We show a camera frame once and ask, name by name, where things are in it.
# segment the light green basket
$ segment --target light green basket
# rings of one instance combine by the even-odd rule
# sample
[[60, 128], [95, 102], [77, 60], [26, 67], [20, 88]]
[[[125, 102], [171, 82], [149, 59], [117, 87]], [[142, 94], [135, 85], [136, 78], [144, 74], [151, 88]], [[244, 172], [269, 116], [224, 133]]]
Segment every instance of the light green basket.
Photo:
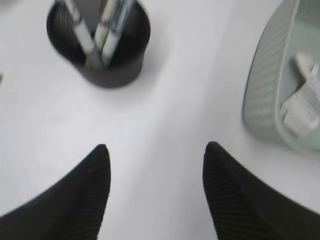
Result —
[[320, 156], [320, 128], [297, 139], [280, 109], [303, 80], [293, 63], [298, 52], [320, 62], [320, 0], [284, 0], [268, 22], [251, 66], [243, 120], [256, 137]]

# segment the plastic basket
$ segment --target plastic basket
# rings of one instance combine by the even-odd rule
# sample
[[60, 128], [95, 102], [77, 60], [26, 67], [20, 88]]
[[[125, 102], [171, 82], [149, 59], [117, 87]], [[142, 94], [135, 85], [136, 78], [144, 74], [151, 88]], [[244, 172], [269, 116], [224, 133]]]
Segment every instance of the plastic basket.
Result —
[[284, 0], [269, 20], [251, 66], [243, 120], [256, 137], [320, 155], [320, 129], [296, 138], [283, 124], [284, 100], [303, 82], [292, 59], [298, 52], [320, 62], [320, 1]]

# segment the pen holder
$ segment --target pen holder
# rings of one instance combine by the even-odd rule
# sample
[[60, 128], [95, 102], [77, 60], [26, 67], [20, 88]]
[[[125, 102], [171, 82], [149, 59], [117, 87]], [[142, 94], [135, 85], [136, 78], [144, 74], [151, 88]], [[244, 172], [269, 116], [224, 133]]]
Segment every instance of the pen holder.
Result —
[[[92, 35], [99, 21], [100, 1], [75, 1]], [[73, 32], [68, 13], [60, 3], [55, 3], [50, 10], [46, 28], [48, 38], [54, 48], [70, 61], [87, 80], [105, 88], [121, 87], [137, 78], [143, 66], [151, 33], [147, 14], [139, 3], [135, 3], [125, 23], [109, 68], [93, 69], [85, 67], [86, 56]]]

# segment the pen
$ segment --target pen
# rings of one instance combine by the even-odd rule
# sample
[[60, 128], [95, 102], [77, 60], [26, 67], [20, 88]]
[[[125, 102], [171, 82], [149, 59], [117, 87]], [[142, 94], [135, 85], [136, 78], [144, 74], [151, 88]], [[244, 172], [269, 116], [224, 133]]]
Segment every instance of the pen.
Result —
[[122, 31], [129, 16], [132, 6], [136, 0], [119, 0], [115, 9], [115, 13], [110, 23], [110, 30], [107, 35], [103, 50], [102, 62], [105, 67], [110, 65], [118, 46]]
[[69, 12], [72, 20], [74, 34], [76, 35], [79, 44], [87, 57], [90, 65], [95, 69], [103, 67], [99, 57], [96, 45], [91, 37], [90, 31], [85, 23], [85, 20], [80, 15], [74, 0], [64, 0], [64, 5]]
[[112, 17], [114, 16], [116, 6], [117, 6], [118, 0], [108, 0], [105, 4], [104, 10], [101, 15], [101, 20], [98, 23], [95, 35], [94, 35], [94, 41], [97, 50], [99, 53], [103, 50], [107, 35], [109, 32], [109, 25]]

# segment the desk surface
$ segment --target desk surface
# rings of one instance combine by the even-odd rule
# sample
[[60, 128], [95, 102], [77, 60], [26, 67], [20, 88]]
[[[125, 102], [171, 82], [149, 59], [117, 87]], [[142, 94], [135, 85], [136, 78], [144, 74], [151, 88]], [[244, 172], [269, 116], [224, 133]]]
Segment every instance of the desk surface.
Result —
[[144, 66], [120, 89], [92, 85], [54, 51], [52, 2], [0, 3], [0, 215], [103, 143], [112, 180], [100, 239], [215, 239], [202, 185], [209, 141], [320, 213], [320, 161], [257, 141], [241, 118], [251, 62], [280, 0], [143, 0], [152, 28]]

